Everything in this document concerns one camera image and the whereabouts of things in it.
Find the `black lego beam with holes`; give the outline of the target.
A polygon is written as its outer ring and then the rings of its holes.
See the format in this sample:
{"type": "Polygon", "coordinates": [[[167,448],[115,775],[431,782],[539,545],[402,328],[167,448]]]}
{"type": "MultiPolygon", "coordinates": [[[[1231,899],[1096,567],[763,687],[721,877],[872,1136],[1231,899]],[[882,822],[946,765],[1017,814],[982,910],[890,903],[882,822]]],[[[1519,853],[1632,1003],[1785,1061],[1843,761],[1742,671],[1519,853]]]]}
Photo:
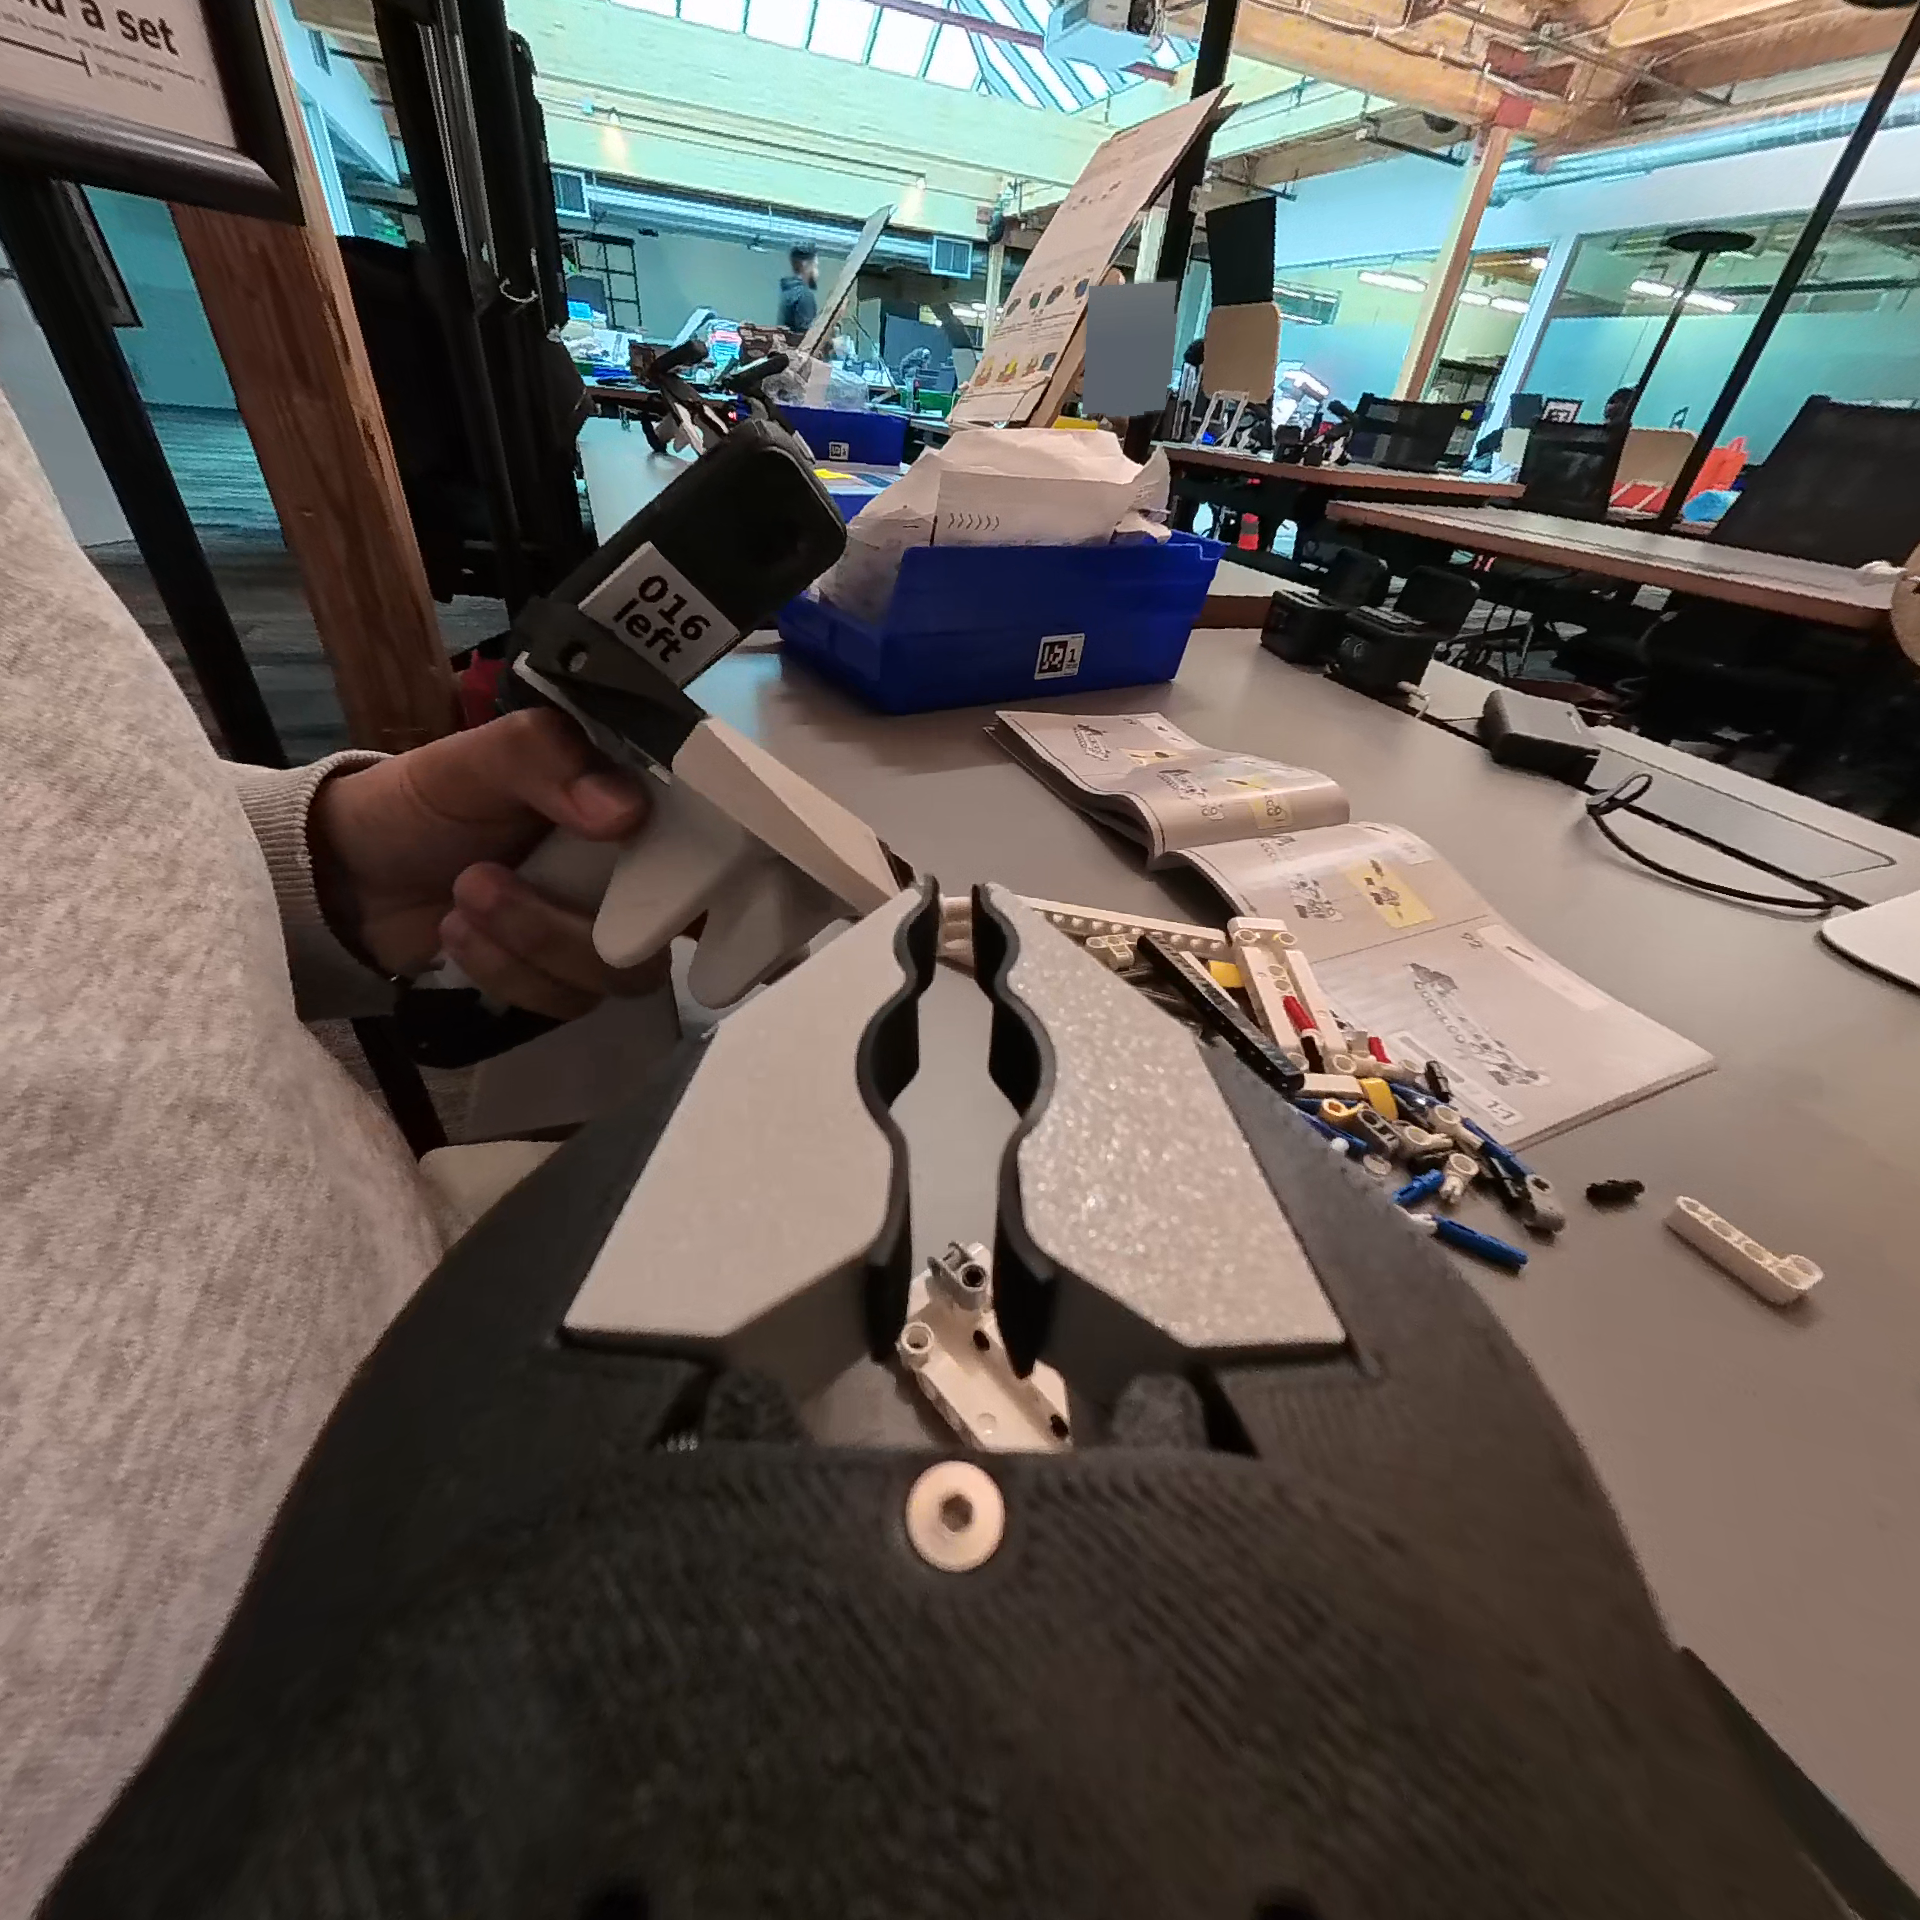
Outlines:
{"type": "Polygon", "coordinates": [[[1248,1071],[1283,1098],[1304,1095],[1304,1070],[1215,983],[1207,960],[1149,933],[1136,936],[1136,960],[1184,1003],[1208,1040],[1226,1047],[1248,1071]]]}

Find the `white lego panel assembly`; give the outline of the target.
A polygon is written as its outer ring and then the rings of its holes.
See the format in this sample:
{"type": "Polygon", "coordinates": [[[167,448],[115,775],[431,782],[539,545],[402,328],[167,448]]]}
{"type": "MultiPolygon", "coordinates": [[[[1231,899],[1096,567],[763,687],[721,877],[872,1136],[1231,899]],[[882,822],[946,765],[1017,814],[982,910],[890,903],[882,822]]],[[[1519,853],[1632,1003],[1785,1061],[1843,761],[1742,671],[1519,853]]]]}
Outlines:
{"type": "Polygon", "coordinates": [[[911,1277],[895,1355],[922,1400],[974,1449],[1059,1454],[1072,1446],[1066,1384],[1035,1360],[1013,1363],[992,1302],[992,1249],[950,1241],[911,1277]]]}

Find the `white bent lego liftarm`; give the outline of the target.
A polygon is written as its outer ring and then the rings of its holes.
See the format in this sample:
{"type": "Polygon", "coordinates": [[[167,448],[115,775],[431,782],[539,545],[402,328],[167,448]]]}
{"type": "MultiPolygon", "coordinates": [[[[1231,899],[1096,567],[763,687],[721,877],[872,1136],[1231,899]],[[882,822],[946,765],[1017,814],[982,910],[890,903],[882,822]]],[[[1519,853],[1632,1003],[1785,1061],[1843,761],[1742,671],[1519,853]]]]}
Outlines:
{"type": "Polygon", "coordinates": [[[1770,1253],[1726,1215],[1690,1194],[1674,1194],[1666,1229],[1768,1307],[1797,1307],[1823,1282],[1819,1263],[1803,1255],[1770,1253]]]}

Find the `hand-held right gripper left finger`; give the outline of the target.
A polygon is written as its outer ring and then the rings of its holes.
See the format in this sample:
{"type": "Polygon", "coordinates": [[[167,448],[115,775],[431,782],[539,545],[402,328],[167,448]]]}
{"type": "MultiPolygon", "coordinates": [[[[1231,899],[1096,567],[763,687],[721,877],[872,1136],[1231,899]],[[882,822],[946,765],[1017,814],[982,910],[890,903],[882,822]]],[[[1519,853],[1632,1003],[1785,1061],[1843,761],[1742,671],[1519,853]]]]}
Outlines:
{"type": "Polygon", "coordinates": [[[890,1357],[909,1287],[894,1104],[939,935],[939,885],[917,880],[711,1030],[565,1311],[569,1343],[798,1400],[890,1357]]]}

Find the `lego instruction booklet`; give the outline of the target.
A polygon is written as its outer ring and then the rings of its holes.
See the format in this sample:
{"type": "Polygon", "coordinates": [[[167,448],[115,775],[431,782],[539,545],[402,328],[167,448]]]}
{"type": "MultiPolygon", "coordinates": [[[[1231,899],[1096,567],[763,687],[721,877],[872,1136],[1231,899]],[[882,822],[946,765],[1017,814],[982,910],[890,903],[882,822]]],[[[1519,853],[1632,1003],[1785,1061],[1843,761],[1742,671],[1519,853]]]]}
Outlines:
{"type": "Polygon", "coordinates": [[[1713,1070],[1701,1043],[1514,933],[1416,832],[1354,819],[1318,769],[1215,750],[1158,710],[997,710],[998,743],[1151,870],[1198,877],[1264,943],[1299,954],[1296,992],[1350,1050],[1415,1071],[1509,1144],[1713,1070]]]}

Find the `white lego frame, red pins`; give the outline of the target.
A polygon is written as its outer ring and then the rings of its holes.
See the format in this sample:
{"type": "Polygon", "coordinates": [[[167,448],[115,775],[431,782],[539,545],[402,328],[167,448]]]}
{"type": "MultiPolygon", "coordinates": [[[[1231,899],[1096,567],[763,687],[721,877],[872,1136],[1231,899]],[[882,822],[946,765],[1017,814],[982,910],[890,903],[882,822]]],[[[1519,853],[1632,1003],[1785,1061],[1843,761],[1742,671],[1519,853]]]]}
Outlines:
{"type": "Polygon", "coordinates": [[[1271,1035],[1318,1071],[1354,1071],[1374,1061],[1363,1035],[1344,1023],[1304,949],[1281,923],[1226,920],[1231,962],[1271,1035]]]}

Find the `white monitor stand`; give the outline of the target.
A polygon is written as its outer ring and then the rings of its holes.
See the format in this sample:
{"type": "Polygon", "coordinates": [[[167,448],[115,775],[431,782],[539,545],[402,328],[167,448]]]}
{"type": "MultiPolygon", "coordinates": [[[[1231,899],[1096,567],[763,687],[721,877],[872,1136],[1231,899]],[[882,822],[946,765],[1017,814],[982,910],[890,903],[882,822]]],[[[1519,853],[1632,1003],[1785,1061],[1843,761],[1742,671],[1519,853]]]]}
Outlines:
{"type": "Polygon", "coordinates": [[[1920,990],[1920,893],[1833,912],[1816,939],[1847,963],[1917,994],[1920,990]]]}

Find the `cardboard poster board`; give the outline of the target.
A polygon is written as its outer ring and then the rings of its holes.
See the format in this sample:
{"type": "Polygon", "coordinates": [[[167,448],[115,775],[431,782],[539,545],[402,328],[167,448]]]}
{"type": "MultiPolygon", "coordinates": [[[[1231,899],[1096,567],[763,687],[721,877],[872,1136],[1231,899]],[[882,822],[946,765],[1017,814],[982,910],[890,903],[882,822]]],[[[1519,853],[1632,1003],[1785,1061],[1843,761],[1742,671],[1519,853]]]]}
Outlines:
{"type": "Polygon", "coordinates": [[[950,426],[1043,425],[1059,410],[1085,358],[1093,290],[1127,233],[1167,190],[1195,139],[1231,114],[1226,87],[1110,135],[1050,210],[1005,297],[950,426]]]}

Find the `white paper bag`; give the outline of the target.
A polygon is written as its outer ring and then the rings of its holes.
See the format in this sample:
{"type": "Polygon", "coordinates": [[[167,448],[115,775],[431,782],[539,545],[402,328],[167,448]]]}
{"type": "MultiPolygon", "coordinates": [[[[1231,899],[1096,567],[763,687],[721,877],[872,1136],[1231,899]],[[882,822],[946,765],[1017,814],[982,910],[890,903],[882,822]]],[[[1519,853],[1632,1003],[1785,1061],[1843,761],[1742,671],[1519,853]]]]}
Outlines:
{"type": "Polygon", "coordinates": [[[911,549],[1158,543],[1167,496],[1167,455],[1136,461],[1105,426],[961,426],[849,518],[810,593],[874,616],[911,549]]]}

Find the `background wooden desk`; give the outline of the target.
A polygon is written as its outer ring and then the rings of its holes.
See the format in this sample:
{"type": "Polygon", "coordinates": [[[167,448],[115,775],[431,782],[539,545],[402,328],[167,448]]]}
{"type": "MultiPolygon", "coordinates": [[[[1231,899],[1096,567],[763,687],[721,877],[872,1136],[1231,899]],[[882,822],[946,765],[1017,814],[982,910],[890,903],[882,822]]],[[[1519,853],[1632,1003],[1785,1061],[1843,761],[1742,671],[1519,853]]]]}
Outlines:
{"type": "Polygon", "coordinates": [[[1264,455],[1231,448],[1186,446],[1158,441],[1177,489],[1195,496],[1207,489],[1259,486],[1259,489],[1307,489],[1335,496],[1375,498],[1385,503],[1454,503],[1454,505],[1506,505],[1525,498],[1519,481],[1496,481],[1483,474],[1443,471],[1382,469],[1375,463],[1298,463],[1272,461],[1264,455]]]}
{"type": "Polygon", "coordinates": [[[1443,510],[1339,498],[1333,520],[1533,567],[1575,568],[1688,599],[1875,633],[1887,626],[1899,568],[1838,567],[1712,538],[1654,534],[1601,520],[1499,506],[1443,510]]]}

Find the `black desk monitor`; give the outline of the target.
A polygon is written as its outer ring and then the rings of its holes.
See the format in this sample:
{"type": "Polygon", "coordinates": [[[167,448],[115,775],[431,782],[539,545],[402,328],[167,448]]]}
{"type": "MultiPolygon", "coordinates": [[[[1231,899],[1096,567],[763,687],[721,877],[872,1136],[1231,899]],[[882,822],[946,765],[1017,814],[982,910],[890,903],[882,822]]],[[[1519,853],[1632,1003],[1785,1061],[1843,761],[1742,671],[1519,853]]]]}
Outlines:
{"type": "Polygon", "coordinates": [[[1472,456],[1485,405],[1480,400],[1405,400],[1363,393],[1350,410],[1349,463],[1432,473],[1472,456]]]}

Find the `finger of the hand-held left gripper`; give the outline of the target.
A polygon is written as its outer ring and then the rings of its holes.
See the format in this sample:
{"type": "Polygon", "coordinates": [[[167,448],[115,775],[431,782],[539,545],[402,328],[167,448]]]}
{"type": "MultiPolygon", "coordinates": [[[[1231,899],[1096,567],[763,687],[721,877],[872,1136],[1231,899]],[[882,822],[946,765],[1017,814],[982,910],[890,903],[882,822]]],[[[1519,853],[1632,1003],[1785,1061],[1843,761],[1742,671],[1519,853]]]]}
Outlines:
{"type": "Polygon", "coordinates": [[[719,717],[687,734],[670,771],[856,919],[904,887],[872,827],[719,717]]]}
{"type": "Polygon", "coordinates": [[[729,896],[704,912],[687,962],[687,994],[727,1010],[807,954],[810,939],[845,915],[831,896],[729,896]]]}

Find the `small blue bin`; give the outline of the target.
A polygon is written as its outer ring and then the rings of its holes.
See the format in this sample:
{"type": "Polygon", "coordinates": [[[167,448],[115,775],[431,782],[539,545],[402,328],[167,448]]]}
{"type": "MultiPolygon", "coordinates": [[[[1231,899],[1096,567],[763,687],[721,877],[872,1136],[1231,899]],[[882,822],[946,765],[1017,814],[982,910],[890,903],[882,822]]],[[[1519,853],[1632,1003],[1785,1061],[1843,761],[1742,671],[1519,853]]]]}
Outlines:
{"type": "Polygon", "coordinates": [[[789,400],[779,402],[779,410],[818,461],[898,469],[904,459],[904,415],[901,414],[789,400]]]}

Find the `wooden post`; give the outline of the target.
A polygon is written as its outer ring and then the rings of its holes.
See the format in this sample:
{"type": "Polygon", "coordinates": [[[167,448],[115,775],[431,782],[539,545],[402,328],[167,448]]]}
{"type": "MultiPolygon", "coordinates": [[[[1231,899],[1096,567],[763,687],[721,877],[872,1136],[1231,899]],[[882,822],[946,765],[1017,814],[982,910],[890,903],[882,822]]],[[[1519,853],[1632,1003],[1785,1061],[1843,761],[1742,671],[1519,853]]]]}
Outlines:
{"type": "Polygon", "coordinates": [[[315,616],[351,745],[403,751],[459,726],[433,595],[403,501],[344,261],[271,3],[231,16],[243,83],[283,155],[294,221],[173,206],[238,414],[315,616]]]}

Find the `person's left forearm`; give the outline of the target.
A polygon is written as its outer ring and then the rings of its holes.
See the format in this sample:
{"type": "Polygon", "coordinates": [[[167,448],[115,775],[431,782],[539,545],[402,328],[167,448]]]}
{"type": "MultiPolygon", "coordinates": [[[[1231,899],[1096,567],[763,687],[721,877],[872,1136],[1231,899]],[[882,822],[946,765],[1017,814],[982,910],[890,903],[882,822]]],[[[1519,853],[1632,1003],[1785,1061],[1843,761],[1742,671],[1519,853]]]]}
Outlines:
{"type": "Polygon", "coordinates": [[[221,761],[271,880],[291,998],[305,1021],[385,1016],[395,1006],[391,973],[374,969],[328,923],[307,846],[322,786],[384,759],[382,751],[335,751],[287,769],[221,761]]]}

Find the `blue plastic bin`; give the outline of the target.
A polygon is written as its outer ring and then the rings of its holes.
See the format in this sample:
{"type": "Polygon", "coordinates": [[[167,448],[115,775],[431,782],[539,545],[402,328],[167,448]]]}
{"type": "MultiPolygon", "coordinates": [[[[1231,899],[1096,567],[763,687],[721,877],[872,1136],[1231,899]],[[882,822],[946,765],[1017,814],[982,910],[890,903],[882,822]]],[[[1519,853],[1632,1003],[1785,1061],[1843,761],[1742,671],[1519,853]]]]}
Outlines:
{"type": "Polygon", "coordinates": [[[874,616],[794,595],[781,649],[879,713],[1008,705],[1171,681],[1224,549],[911,545],[874,616]]]}

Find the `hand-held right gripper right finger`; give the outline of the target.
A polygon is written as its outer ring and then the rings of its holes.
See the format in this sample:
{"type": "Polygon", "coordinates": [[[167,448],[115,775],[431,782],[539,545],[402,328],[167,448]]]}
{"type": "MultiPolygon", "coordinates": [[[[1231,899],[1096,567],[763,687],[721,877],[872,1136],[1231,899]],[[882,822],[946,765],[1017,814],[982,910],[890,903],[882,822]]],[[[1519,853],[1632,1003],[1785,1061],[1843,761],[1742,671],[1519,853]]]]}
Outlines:
{"type": "Polygon", "coordinates": [[[1349,1334],[1201,1043],[1000,881],[971,893],[998,1153],[992,1302],[1019,1376],[1039,1363],[1095,1416],[1264,1440],[1257,1398],[1349,1334]]]}

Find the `person's left hand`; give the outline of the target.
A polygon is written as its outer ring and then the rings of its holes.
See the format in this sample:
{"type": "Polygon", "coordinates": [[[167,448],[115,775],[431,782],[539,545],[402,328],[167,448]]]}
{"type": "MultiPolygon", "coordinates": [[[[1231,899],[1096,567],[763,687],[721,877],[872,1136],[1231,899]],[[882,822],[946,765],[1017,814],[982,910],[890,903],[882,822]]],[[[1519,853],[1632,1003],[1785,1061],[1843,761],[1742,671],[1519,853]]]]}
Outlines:
{"type": "Polygon", "coordinates": [[[637,782],[561,713],[511,710],[328,775],[305,846],[327,927],[374,973],[450,962],[493,1001],[569,1021],[661,990],[666,960],[613,967],[591,912],[544,896],[518,865],[551,832],[619,846],[643,815],[637,782]]]}

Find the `black folded stand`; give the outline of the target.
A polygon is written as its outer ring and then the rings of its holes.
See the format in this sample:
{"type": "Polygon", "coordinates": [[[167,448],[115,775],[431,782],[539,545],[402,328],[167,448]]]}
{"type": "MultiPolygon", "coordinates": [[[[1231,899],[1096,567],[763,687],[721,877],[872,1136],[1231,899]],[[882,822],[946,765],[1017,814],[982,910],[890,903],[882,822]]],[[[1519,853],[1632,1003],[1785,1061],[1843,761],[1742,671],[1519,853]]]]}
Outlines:
{"type": "Polygon", "coordinates": [[[429,589],[507,609],[590,543],[536,67],[497,2],[373,3],[418,240],[342,263],[429,589]]]}

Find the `spare hand-held gripper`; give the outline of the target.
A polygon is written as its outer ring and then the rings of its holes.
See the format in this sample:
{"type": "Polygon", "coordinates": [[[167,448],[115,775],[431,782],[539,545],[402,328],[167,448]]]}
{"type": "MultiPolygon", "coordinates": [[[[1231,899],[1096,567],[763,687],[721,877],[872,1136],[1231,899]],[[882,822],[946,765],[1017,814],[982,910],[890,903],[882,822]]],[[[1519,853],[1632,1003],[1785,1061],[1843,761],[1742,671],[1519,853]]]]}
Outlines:
{"type": "Polygon", "coordinates": [[[681,449],[701,456],[741,425],[785,425],[767,382],[785,371],[784,349],[757,358],[736,358],[719,377],[701,383],[711,369],[709,344],[686,337],[670,346],[631,344],[631,371],[640,395],[637,419],[653,451],[681,449]]]}

